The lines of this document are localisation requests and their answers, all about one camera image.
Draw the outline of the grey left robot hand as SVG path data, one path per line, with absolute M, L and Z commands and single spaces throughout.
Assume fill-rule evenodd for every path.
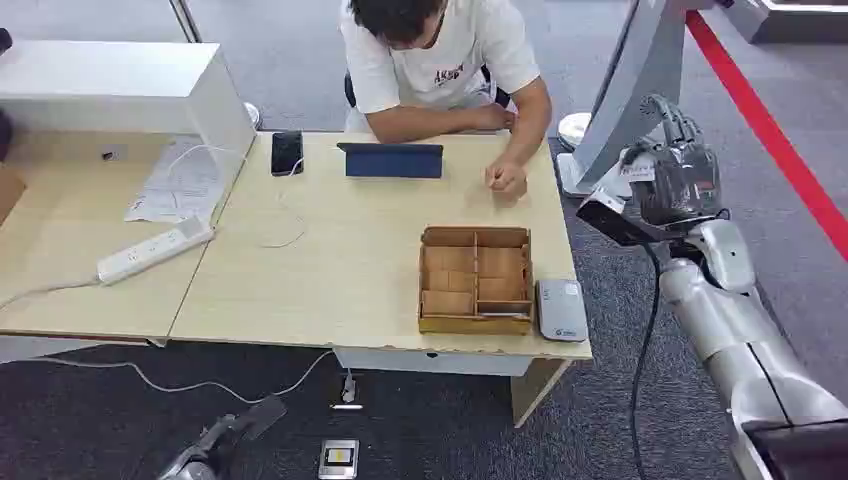
M 195 458 L 222 469 L 241 446 L 258 439 L 286 413 L 284 403 L 270 396 L 241 414 L 226 414 L 196 442 Z

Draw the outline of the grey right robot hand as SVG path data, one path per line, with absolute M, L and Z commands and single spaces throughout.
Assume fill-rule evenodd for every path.
M 644 137 L 634 146 L 633 159 L 653 168 L 651 180 L 633 183 L 642 218 L 661 226 L 717 215 L 722 209 L 718 159 L 702 129 L 661 95 L 649 95 L 646 106 L 659 115 L 664 140 Z

